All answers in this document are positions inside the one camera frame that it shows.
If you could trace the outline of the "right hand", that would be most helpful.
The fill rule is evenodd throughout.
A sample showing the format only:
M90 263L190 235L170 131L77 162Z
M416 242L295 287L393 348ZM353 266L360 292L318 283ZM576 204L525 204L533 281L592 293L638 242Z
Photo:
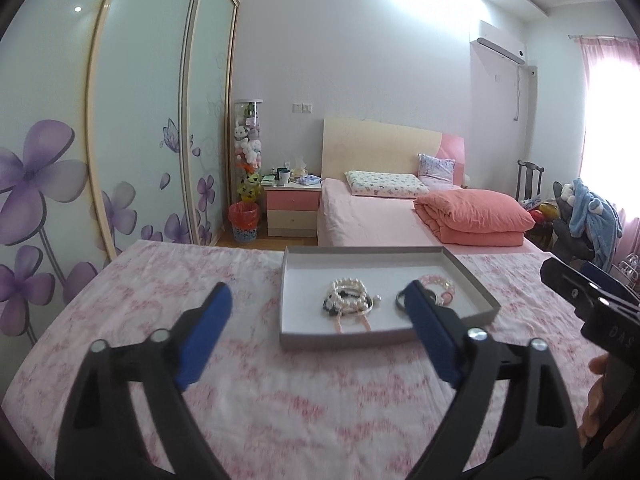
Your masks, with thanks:
M581 446L585 446L600 429L600 411L604 403L604 375L608 368L608 355L602 354L602 356L592 359L588 368L592 374L597 376L597 380L589 390L587 406L582 413L582 423L578 427Z

